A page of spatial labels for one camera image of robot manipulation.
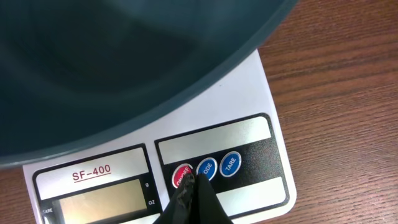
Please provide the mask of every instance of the blue button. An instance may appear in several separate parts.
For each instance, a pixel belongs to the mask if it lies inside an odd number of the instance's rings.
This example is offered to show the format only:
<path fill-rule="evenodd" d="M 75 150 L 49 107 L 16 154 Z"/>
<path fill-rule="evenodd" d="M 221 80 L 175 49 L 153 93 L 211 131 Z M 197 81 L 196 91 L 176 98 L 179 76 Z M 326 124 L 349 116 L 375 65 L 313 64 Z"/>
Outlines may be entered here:
<path fill-rule="evenodd" d="M 217 171 L 217 161 L 213 158 L 206 158 L 202 160 L 197 168 L 197 174 L 206 174 L 207 179 L 211 180 Z"/>
<path fill-rule="evenodd" d="M 241 168 L 242 157 L 238 152 L 229 152 L 220 164 L 220 173 L 224 177 L 232 177 Z"/>

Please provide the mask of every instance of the red button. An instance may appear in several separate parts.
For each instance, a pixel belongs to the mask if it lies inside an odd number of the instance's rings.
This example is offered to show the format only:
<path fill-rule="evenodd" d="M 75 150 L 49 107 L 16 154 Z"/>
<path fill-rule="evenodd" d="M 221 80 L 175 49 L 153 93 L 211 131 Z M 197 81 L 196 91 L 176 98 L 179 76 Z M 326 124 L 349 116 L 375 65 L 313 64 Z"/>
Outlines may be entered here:
<path fill-rule="evenodd" d="M 181 184 L 182 178 L 192 173 L 192 166 L 190 164 L 181 164 L 179 165 L 173 173 L 172 183 L 175 188 Z"/>

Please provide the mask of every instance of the digital scale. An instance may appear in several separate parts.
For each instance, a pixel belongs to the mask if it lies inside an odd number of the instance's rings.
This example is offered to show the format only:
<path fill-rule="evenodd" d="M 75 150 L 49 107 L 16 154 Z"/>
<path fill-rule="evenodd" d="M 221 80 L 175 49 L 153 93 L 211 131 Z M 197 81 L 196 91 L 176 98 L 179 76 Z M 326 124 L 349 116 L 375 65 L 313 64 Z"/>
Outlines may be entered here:
<path fill-rule="evenodd" d="M 45 224 L 153 223 L 191 170 L 207 175 L 234 223 L 283 215 L 297 194 L 257 51 L 157 121 L 23 168 L 36 222 Z"/>

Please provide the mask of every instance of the button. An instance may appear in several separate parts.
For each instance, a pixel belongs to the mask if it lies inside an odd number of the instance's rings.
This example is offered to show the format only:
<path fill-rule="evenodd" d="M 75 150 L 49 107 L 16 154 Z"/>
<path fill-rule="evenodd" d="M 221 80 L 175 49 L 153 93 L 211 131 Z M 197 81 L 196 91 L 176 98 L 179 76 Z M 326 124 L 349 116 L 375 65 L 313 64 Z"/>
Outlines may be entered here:
<path fill-rule="evenodd" d="M 242 157 L 238 152 L 229 152 L 220 164 L 220 173 L 224 177 L 232 177 L 241 168 Z"/>
<path fill-rule="evenodd" d="M 206 174 L 208 180 L 216 175 L 217 161 L 213 158 L 206 158 L 202 160 L 197 168 L 197 174 Z"/>
<path fill-rule="evenodd" d="M 172 183 L 175 188 L 181 184 L 182 178 L 186 174 L 192 173 L 192 166 L 190 164 L 181 164 L 179 165 L 173 173 Z"/>

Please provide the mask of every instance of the wood grain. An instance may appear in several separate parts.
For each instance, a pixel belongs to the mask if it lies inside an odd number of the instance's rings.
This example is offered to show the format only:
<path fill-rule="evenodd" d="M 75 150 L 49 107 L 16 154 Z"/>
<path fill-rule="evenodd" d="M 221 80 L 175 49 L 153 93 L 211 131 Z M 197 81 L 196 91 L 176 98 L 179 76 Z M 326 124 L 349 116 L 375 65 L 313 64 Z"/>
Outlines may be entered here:
<path fill-rule="evenodd" d="M 298 195 L 264 223 L 398 223 L 398 1 L 301 0 L 259 51 Z M 34 222 L 0 171 L 0 223 Z"/>

